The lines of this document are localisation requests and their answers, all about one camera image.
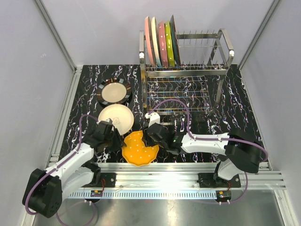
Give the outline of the orange dotted scalloped plate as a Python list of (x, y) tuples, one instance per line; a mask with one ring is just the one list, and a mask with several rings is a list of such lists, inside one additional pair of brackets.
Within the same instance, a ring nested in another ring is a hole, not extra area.
[(122, 156), (125, 160), (137, 167), (149, 165), (156, 159), (159, 146), (146, 147), (143, 142), (143, 131), (134, 131), (125, 137), (125, 147), (122, 147)]

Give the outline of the tan yellow plate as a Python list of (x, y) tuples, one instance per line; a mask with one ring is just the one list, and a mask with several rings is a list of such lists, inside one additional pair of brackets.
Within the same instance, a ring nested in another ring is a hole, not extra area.
[(120, 135), (129, 132), (134, 124), (134, 115), (132, 111), (121, 104), (113, 104), (105, 107), (99, 114), (98, 120), (112, 120), (112, 124), (118, 129)]

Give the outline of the green dotted scalloped plate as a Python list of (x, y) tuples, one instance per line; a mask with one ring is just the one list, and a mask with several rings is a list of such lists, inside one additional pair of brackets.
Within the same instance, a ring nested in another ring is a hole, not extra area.
[(175, 67), (170, 22), (166, 21), (164, 25), (165, 25), (165, 38), (166, 38), (166, 51), (168, 57), (168, 64), (170, 67)]

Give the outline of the teal plate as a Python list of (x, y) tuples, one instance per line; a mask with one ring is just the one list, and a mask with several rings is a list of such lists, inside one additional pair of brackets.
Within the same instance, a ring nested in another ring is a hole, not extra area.
[(181, 59), (180, 59), (179, 46), (178, 46), (178, 40), (177, 40), (177, 35), (176, 35), (174, 15), (172, 15), (170, 18), (170, 28), (171, 28), (171, 38), (172, 38), (175, 64), (177, 67), (180, 67)]

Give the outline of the cream and blue plate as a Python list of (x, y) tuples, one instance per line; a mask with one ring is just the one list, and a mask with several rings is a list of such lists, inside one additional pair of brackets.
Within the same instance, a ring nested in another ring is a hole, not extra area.
[(158, 40), (158, 24), (156, 18), (153, 17), (151, 19), (151, 31), (152, 31), (152, 41), (155, 53), (156, 64), (158, 67), (162, 67), (161, 59), (160, 59), (160, 50), (159, 50), (159, 40)]

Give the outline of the pink dotted scalloped plate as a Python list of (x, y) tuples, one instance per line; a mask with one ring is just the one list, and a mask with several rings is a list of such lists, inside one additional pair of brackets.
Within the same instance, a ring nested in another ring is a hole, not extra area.
[(159, 50), (161, 57), (161, 64), (163, 67), (169, 67), (167, 50), (166, 50), (166, 38), (165, 38), (165, 25), (164, 21), (158, 24), (158, 38), (159, 38)]

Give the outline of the cream and pink plate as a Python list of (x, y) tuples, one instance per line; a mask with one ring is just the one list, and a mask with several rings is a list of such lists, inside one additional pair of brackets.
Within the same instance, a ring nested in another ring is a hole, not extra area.
[(147, 51), (149, 56), (149, 61), (152, 67), (156, 66), (155, 53), (152, 42), (152, 32), (151, 32), (151, 20), (150, 17), (147, 16), (144, 21), (144, 31), (145, 31), (145, 40), (147, 44)]

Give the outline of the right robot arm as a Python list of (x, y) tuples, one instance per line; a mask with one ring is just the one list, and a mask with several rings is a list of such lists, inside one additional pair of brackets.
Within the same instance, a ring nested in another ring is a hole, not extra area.
[(214, 173), (199, 176), (198, 183), (208, 188), (227, 187), (242, 172), (255, 174), (261, 162), (261, 146), (239, 130), (198, 137), (188, 131), (171, 132), (154, 123), (143, 129), (143, 142), (174, 155), (200, 152), (221, 156)]

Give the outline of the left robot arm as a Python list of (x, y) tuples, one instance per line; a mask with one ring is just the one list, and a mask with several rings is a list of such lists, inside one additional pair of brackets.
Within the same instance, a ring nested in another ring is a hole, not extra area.
[(35, 169), (28, 180), (22, 204), (28, 214), (52, 217), (62, 202), (83, 186), (104, 184), (101, 168), (93, 161), (101, 147), (116, 151), (125, 146), (112, 119), (99, 121), (95, 131), (73, 151), (46, 169)]

